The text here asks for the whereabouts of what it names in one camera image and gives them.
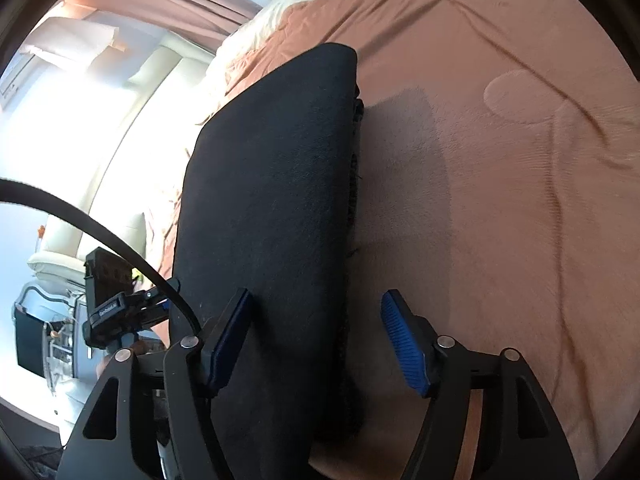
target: white sofa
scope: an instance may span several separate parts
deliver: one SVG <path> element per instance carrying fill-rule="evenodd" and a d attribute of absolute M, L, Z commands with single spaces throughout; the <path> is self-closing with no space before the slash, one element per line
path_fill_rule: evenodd
<path fill-rule="evenodd" d="M 203 78 L 213 56 L 168 33 L 135 76 L 127 82 L 136 91 L 130 108 L 110 141 L 111 149 L 92 168 L 79 175 L 86 189 L 73 205 L 146 256 L 146 198 L 171 180 L 175 156 L 185 156 L 199 126 L 184 109 L 185 95 Z M 75 227 L 49 216 L 38 252 L 28 259 L 36 277 L 63 280 L 83 288 L 84 258 L 98 242 Z"/>

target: orange blanket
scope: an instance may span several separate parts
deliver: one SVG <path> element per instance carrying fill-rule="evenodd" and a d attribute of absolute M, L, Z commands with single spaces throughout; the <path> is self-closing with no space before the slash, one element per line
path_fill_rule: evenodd
<path fill-rule="evenodd" d="M 357 50 L 366 106 L 349 364 L 367 415 L 312 463 L 402 472 L 426 406 L 380 322 L 398 288 L 468 348 L 519 348 L 592 478 L 640 408 L 640 91 L 622 56 L 577 0 L 314 0 L 236 60 L 228 98 L 325 41 Z"/>

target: bolt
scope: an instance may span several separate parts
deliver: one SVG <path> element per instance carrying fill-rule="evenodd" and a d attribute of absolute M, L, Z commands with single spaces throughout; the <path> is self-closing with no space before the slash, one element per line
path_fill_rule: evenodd
<path fill-rule="evenodd" d="M 517 361 L 520 358 L 520 354 L 518 353 L 517 350 L 514 350 L 513 348 L 507 348 L 504 351 L 504 356 L 509 360 L 509 361 Z"/>
<path fill-rule="evenodd" d="M 441 335 L 438 338 L 438 346 L 441 346 L 442 348 L 451 348 L 455 344 L 456 344 L 456 340 L 453 339 L 451 336 Z"/>
<path fill-rule="evenodd" d="M 187 335 L 187 336 L 183 337 L 182 340 L 180 341 L 180 346 L 182 348 L 193 348 L 199 342 L 200 342 L 200 340 L 196 336 Z"/>
<path fill-rule="evenodd" d="M 130 357 L 131 357 L 131 350 L 129 350 L 128 348 L 121 348 L 116 352 L 116 361 L 119 363 L 123 363 Z"/>

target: bed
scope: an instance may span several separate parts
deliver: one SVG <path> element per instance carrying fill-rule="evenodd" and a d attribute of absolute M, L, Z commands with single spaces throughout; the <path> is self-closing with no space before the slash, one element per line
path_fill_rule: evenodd
<path fill-rule="evenodd" d="M 357 51 L 367 109 L 348 260 L 348 365 L 366 420 L 352 442 L 315 446 L 312 465 L 340 479 L 404 468 L 425 405 L 380 323 L 382 293 L 398 288 L 468 348 L 520 349 L 592 478 L 640 409 L 631 70 L 577 0 L 273 0 L 218 49 L 193 121 L 330 41 Z M 179 200 L 155 227 L 165 276 L 178 215 Z"/>

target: black cushion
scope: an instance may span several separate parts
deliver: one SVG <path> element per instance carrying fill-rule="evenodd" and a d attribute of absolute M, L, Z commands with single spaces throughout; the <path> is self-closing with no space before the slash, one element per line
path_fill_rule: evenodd
<path fill-rule="evenodd" d="M 259 308 L 212 404 L 238 480 L 295 479 L 322 413 L 344 310 L 356 54 L 324 44 L 202 129 L 184 179 L 174 276 L 202 322 L 236 288 Z M 172 342 L 189 333 L 172 312 Z"/>

